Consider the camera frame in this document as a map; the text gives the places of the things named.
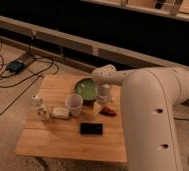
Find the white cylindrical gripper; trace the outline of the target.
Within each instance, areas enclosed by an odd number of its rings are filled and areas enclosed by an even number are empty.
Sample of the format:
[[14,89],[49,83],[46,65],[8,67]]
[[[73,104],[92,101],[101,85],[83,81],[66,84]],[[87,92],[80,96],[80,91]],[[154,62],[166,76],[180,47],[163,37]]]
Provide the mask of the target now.
[[109,84],[103,84],[97,86],[96,99],[98,102],[95,102],[93,105],[93,115],[98,116],[103,109],[101,104],[108,103],[110,100],[110,90],[111,86]]

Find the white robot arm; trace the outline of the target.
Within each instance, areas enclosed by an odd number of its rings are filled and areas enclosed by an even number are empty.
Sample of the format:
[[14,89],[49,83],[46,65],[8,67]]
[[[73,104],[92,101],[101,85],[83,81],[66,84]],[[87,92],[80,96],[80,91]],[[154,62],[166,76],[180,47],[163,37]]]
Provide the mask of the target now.
[[110,100],[119,85],[128,171],[183,171],[173,107],[189,99],[189,71],[150,67],[118,71],[106,65],[92,71],[96,99]]

